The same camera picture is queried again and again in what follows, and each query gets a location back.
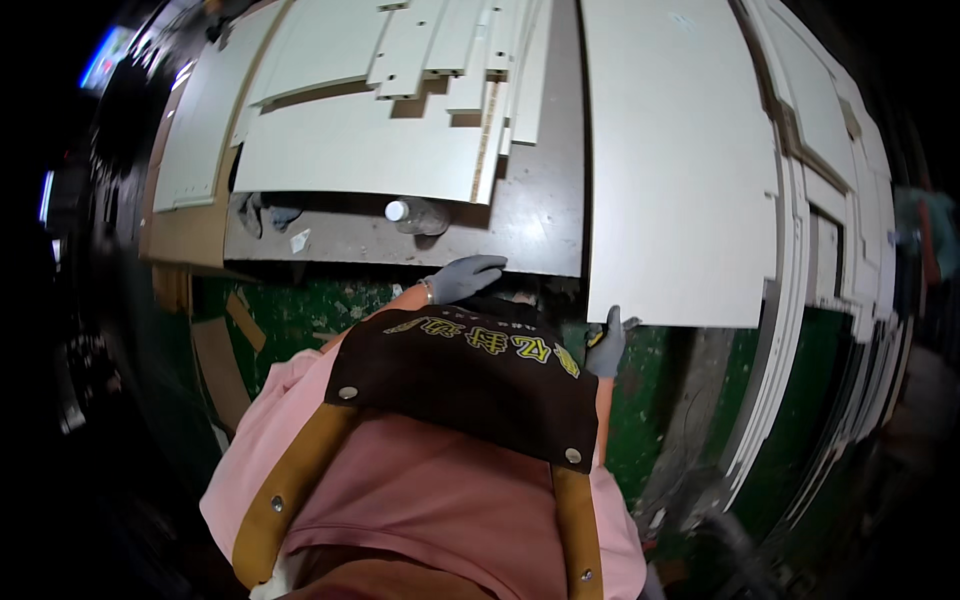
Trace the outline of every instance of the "pink sleeve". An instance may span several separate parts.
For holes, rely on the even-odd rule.
[[[339,352],[339,344],[327,354],[305,350],[271,366],[263,390],[237,425],[237,435],[200,499],[200,512],[228,561],[260,486],[323,403]]]
[[[600,542],[604,599],[636,600],[647,579],[647,563],[636,524],[627,511],[620,488],[606,468],[593,466],[590,492]]]

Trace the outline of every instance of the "yellow chinese character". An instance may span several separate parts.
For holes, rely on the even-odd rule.
[[[467,343],[496,356],[500,352],[507,351],[507,334],[501,331],[490,331],[485,327],[474,327],[467,334]]]
[[[420,326],[430,335],[442,335],[445,338],[452,338],[463,332],[466,325],[457,325],[447,319],[438,319],[437,317],[427,317],[426,323]]]
[[[408,321],[408,322],[406,322],[406,323],[404,323],[404,324],[399,324],[399,325],[397,325],[396,327],[391,327],[391,328],[389,328],[389,329],[384,329],[383,332],[384,332],[384,333],[399,333],[399,332],[401,332],[401,331],[408,331],[408,330],[413,329],[414,327],[416,327],[416,326],[417,326],[417,323],[419,323],[420,321],[423,321],[424,319],[426,319],[426,317],[417,317],[417,318],[414,319],[413,321]]]
[[[564,368],[564,371],[573,375],[574,379],[580,377],[580,365],[577,364],[577,361],[573,360],[573,357],[566,351],[566,348],[554,343],[553,349],[557,353],[557,358],[560,359],[560,365]]]
[[[546,359],[550,357],[550,348],[548,348],[543,338],[531,338],[525,335],[512,335],[510,341],[514,346],[520,348],[516,355],[520,358],[532,358],[542,365],[546,364]]]

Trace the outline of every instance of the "gray glove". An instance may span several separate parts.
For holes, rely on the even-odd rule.
[[[607,331],[593,348],[587,348],[587,371],[598,377],[616,377],[616,368],[627,346],[627,330],[640,324],[640,319],[631,317],[620,322],[620,307],[614,304],[607,313]],[[594,339],[603,326],[591,323],[588,328],[588,340]]]
[[[473,296],[503,275],[506,256],[475,254],[458,258],[423,280],[433,286],[433,303],[450,304]]]

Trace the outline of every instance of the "pink shirt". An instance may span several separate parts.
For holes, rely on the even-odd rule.
[[[274,364],[214,472],[200,509],[228,560],[253,497],[321,404],[339,346]],[[610,473],[590,487],[605,598],[639,595],[636,526]],[[317,544],[392,550],[508,598],[565,596],[549,466],[397,415],[351,433],[292,523],[284,553]]]

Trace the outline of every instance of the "bracelet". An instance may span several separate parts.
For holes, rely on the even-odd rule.
[[[433,283],[430,283],[426,279],[421,279],[419,283],[423,284],[423,290],[426,291],[426,303],[433,304],[436,302],[436,298],[433,295]]]

